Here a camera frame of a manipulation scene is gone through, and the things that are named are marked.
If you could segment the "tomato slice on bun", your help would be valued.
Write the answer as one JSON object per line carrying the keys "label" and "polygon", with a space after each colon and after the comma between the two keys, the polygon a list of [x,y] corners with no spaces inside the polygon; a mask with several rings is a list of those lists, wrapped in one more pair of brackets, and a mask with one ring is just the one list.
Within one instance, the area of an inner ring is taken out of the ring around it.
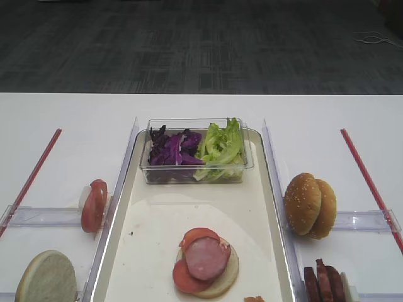
{"label": "tomato slice on bun", "polygon": [[180,241],[179,247],[182,249],[183,252],[186,252],[188,247],[195,240],[204,237],[215,239],[225,250],[230,250],[230,244],[225,242],[224,239],[222,239],[215,231],[209,228],[202,228],[202,227],[196,227],[192,228],[191,230],[188,230],[184,234],[182,241]]}
{"label": "tomato slice on bun", "polygon": [[181,259],[173,268],[173,281],[175,286],[182,292],[193,294],[206,290],[213,283],[202,281],[191,276],[186,261]]}

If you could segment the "upright tomato slices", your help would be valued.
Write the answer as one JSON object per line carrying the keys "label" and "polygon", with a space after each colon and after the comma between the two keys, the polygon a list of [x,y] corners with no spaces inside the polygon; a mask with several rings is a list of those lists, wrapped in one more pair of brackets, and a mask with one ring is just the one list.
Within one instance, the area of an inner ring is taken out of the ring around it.
{"label": "upright tomato slices", "polygon": [[108,199],[108,188],[104,180],[96,179],[90,187],[89,196],[81,213],[81,227],[86,233],[94,233],[101,228]]}

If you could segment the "lower tomato slice on bun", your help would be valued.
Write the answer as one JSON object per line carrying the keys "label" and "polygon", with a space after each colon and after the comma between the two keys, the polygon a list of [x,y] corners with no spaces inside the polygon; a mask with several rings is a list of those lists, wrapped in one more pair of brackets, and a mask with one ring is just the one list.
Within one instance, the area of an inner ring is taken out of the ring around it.
{"label": "lower tomato slice on bun", "polygon": [[206,290],[213,283],[202,281],[191,276],[186,261],[181,259],[173,268],[173,281],[175,286],[182,292],[193,294]]}

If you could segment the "dark meat patty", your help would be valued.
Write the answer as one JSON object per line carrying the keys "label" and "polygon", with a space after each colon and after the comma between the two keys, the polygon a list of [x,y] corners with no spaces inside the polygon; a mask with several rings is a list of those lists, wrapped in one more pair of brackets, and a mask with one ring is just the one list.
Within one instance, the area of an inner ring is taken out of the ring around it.
{"label": "dark meat patty", "polygon": [[325,266],[325,268],[331,285],[333,301],[346,302],[341,275],[333,266]]}
{"label": "dark meat patty", "polygon": [[312,267],[304,268],[304,280],[309,302],[321,302],[318,282]]}

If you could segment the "bacon strip between patties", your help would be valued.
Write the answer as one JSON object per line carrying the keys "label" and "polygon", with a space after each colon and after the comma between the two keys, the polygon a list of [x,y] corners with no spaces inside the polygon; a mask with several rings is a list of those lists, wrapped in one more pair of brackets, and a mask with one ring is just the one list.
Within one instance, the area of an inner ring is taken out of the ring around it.
{"label": "bacon strip between patties", "polygon": [[319,282],[319,290],[323,302],[333,302],[331,285],[327,274],[326,267],[322,259],[317,259],[317,278]]}

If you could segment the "right dark meat patty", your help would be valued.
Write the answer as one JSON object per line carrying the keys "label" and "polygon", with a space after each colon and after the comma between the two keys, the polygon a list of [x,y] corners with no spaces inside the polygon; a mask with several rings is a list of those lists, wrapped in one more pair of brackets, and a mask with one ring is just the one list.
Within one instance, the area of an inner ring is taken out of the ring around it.
{"label": "right dark meat patty", "polygon": [[346,302],[341,275],[333,266],[325,266],[325,268],[331,285],[333,301]]}

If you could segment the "white rectangular serving tray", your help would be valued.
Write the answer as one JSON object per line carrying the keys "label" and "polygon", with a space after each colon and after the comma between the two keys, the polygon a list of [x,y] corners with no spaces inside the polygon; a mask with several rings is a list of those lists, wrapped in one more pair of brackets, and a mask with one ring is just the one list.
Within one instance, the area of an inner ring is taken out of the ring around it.
{"label": "white rectangular serving tray", "polygon": [[194,227],[214,230],[239,256],[238,278],[221,301],[293,301],[261,135],[248,131],[254,167],[235,184],[147,184],[139,168],[144,141],[142,131],[84,301],[194,301],[172,278],[179,242]]}

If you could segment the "ham slice on bun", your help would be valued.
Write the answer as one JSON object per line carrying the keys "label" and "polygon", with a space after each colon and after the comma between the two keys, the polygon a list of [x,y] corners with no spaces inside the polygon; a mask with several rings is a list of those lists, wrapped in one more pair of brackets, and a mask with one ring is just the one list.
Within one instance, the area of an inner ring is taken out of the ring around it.
{"label": "ham slice on bun", "polygon": [[230,257],[230,245],[203,237],[192,242],[184,255],[190,274],[196,279],[208,281],[224,272]]}

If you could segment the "rear golden bun top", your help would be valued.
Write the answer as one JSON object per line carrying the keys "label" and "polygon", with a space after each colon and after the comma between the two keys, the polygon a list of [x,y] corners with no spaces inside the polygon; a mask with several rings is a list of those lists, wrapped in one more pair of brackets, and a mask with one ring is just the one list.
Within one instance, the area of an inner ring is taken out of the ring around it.
{"label": "rear golden bun top", "polygon": [[308,236],[319,240],[327,237],[334,226],[337,216],[337,201],[332,187],[326,181],[316,179],[316,182],[322,196],[321,209]]}

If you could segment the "left red tape strip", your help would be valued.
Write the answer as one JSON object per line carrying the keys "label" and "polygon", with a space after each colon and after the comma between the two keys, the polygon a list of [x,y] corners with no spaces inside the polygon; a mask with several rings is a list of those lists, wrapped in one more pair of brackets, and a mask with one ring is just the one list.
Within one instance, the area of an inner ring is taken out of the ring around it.
{"label": "left red tape strip", "polygon": [[7,214],[5,216],[5,219],[1,222],[1,232],[0,232],[0,237],[4,234],[6,231],[9,222],[11,221],[13,215],[15,214],[16,210],[19,208],[23,198],[27,194],[29,188],[31,187],[33,181],[35,180],[38,172],[42,168],[43,163],[46,161],[49,153],[53,149],[54,145],[56,144],[58,138],[60,137],[60,134],[62,133],[62,130],[60,128],[56,129],[52,138],[50,139],[49,143],[47,144],[45,150],[43,151],[41,157],[39,158],[38,162],[34,166],[32,172],[30,173],[28,179],[26,180],[25,184],[21,188],[20,193],[16,197],[14,203],[11,205],[10,209],[7,211]]}

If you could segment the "right red tape strip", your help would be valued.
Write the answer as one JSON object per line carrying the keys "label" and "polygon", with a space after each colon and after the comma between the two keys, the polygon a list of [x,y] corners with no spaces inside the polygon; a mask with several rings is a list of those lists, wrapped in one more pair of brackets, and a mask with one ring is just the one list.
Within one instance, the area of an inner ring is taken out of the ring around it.
{"label": "right red tape strip", "polygon": [[371,175],[369,174],[364,162],[362,161],[361,156],[360,156],[359,152],[357,151],[347,130],[345,128],[342,128],[342,129],[340,129],[340,132],[341,132],[341,134],[344,138],[344,141],[346,142],[363,178],[365,179],[366,184],[367,184],[368,188],[370,189],[380,211],[383,213],[385,221],[387,222],[387,224],[392,232],[392,235],[395,239],[397,246],[399,247],[400,251],[402,252],[402,235],[400,234],[400,231],[398,231],[396,219],[392,218],[392,212],[387,208],[386,204],[384,203]]}

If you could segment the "long clear divider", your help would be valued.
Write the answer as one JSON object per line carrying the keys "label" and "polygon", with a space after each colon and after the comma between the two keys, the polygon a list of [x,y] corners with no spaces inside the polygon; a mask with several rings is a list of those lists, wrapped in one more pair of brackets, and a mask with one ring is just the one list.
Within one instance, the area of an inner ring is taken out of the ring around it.
{"label": "long clear divider", "polygon": [[139,132],[138,119],[134,119],[128,139],[122,166],[116,181],[114,192],[105,215],[104,227],[99,237],[92,266],[78,301],[104,301],[115,260],[120,232],[124,222],[124,208],[128,204],[128,193],[124,189],[130,163]]}
{"label": "long clear divider", "polygon": [[308,301],[305,283],[298,265],[293,232],[289,229],[287,223],[283,191],[278,173],[278,164],[276,163],[275,152],[273,151],[270,129],[265,119],[263,119],[262,132],[292,299],[293,301]]}

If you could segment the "upright pale bun half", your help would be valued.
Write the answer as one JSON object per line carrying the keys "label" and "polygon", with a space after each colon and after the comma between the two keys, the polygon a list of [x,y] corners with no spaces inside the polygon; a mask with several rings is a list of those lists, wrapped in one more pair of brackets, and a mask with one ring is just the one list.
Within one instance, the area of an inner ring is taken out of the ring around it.
{"label": "upright pale bun half", "polygon": [[77,280],[69,258],[46,250],[28,264],[15,294],[15,301],[75,301]]}

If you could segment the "upper right clear rail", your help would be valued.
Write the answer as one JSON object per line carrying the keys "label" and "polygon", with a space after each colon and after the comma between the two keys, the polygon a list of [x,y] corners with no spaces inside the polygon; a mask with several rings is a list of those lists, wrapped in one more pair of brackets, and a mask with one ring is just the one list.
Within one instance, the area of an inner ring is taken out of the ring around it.
{"label": "upper right clear rail", "polygon": [[402,227],[392,210],[339,211],[334,231],[400,233]]}

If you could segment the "upper left clear rail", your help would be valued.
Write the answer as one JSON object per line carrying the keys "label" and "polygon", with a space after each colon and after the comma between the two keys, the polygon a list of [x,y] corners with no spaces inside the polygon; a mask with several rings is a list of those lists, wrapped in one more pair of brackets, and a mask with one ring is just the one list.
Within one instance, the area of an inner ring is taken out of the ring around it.
{"label": "upper left clear rail", "polygon": [[82,199],[67,208],[19,206],[14,212],[9,205],[1,217],[1,227],[79,227],[84,204]]}

